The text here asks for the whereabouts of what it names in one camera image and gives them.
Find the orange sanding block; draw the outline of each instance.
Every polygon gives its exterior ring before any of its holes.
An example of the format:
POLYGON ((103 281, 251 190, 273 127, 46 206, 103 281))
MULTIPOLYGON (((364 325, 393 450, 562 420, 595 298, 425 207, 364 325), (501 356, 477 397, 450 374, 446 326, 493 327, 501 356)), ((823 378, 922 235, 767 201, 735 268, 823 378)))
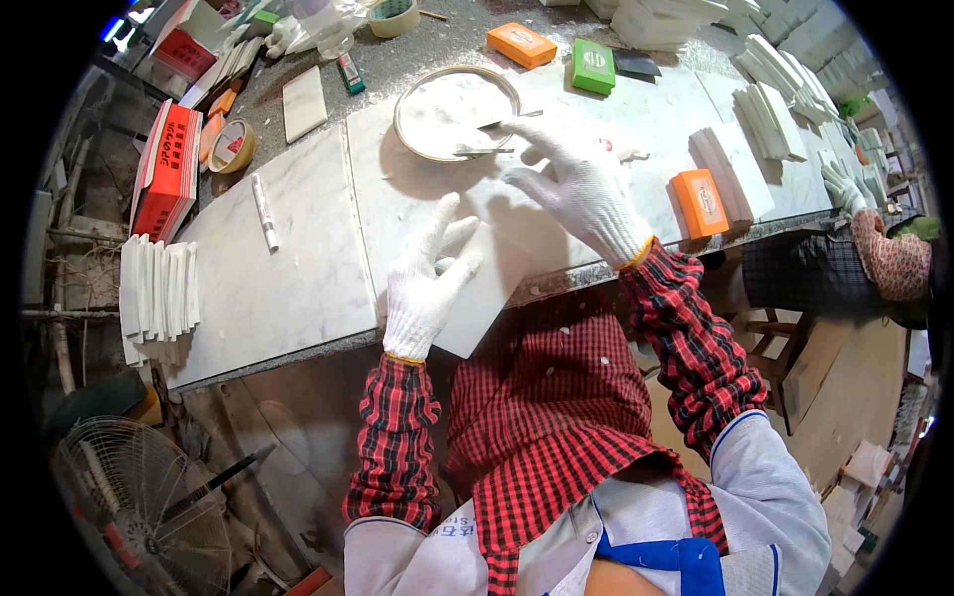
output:
POLYGON ((212 102, 212 107, 209 108, 209 117, 216 115, 217 113, 229 113, 229 110, 232 109, 232 104, 236 102, 236 93, 231 89, 226 89, 225 93, 220 95, 218 99, 212 102))
POLYGON ((729 220, 722 209, 716 183, 708 170, 680 172, 672 180, 690 238, 702 238, 726 232, 729 220))
POLYGON ((525 69, 535 69, 556 57, 556 44, 519 23, 488 31, 487 45, 525 69))

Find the white work shirt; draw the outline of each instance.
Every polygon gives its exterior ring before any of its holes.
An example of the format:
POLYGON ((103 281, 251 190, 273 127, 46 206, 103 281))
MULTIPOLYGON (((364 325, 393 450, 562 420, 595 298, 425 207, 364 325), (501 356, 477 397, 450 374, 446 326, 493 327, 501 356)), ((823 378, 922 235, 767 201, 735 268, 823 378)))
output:
MULTIPOLYGON (((824 512, 764 412, 743 412, 719 433, 710 468, 729 542, 720 560, 727 596, 815 594, 831 557, 824 512)), ((344 532, 345 593, 486 594, 475 529, 473 501, 430 535, 391 518, 356 520, 344 532)), ((672 478, 607 478, 521 548, 518 596, 583 594, 604 531, 613 546, 692 538, 685 493, 672 478)), ((632 568, 679 596, 679 571, 632 568)))

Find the white cotton glove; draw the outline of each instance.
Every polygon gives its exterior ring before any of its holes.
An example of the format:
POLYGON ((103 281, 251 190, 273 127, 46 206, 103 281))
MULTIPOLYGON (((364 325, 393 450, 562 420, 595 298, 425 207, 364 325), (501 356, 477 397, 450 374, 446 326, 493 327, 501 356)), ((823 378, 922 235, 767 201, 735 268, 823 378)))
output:
POLYGON ((523 136, 549 159, 558 182, 530 168, 504 173, 611 267, 636 263, 648 253, 653 231, 633 207, 630 181, 619 158, 582 134, 551 133, 543 118, 513 117, 501 129, 523 136))
POLYGON ((447 247, 473 234, 480 220, 471 216, 450 223, 460 205, 457 193, 445 195, 423 235, 391 263, 387 274, 387 328, 384 351, 397 359, 423 362, 450 316, 450 307, 477 272, 482 258, 472 254, 442 258, 447 247))
POLYGON ((851 216, 868 206, 866 197, 872 202, 875 200, 863 182, 857 178, 852 180, 835 161, 821 165, 821 177, 825 179, 825 188, 835 199, 835 206, 844 209, 851 216))

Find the red checkered apron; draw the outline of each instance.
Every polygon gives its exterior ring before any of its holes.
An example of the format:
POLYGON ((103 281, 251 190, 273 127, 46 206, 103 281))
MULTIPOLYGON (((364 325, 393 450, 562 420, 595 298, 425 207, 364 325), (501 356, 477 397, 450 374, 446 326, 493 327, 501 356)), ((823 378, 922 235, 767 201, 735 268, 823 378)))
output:
POLYGON ((498 318, 455 372, 447 429, 446 474, 473 497, 489 594, 513 594, 520 547, 653 453, 686 493, 693 535, 728 554, 712 493, 653 443, 650 417, 623 329, 597 290, 498 318))

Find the red cardboard box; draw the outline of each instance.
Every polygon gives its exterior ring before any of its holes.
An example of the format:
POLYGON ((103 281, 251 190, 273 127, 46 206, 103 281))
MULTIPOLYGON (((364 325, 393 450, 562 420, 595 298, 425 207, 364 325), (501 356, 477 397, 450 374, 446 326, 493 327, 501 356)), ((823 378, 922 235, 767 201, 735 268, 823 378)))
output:
POLYGON ((188 0, 173 14, 150 50, 150 57, 195 83, 216 63, 212 52, 228 31, 220 31, 225 18, 204 0, 188 0))
POLYGON ((135 172, 129 229, 169 242, 196 202, 202 114, 167 99, 135 172))

